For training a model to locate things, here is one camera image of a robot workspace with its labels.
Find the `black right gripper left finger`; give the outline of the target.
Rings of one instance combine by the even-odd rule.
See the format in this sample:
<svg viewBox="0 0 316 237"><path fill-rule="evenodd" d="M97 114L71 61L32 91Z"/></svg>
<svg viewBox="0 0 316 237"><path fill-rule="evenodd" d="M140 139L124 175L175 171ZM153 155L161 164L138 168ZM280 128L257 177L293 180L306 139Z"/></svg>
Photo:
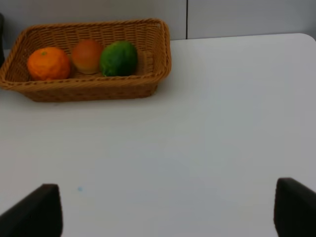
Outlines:
<svg viewBox="0 0 316 237"><path fill-rule="evenodd" d="M0 216L2 237L60 237L63 211L59 186L43 184Z"/></svg>

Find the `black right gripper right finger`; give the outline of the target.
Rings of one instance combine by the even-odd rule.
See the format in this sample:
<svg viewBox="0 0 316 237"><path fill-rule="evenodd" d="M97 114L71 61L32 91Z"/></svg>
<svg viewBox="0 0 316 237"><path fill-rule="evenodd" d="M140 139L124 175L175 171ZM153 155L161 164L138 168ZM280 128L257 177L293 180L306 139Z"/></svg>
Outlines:
<svg viewBox="0 0 316 237"><path fill-rule="evenodd" d="M316 193L293 178L276 184L274 225L279 237L316 235Z"/></svg>

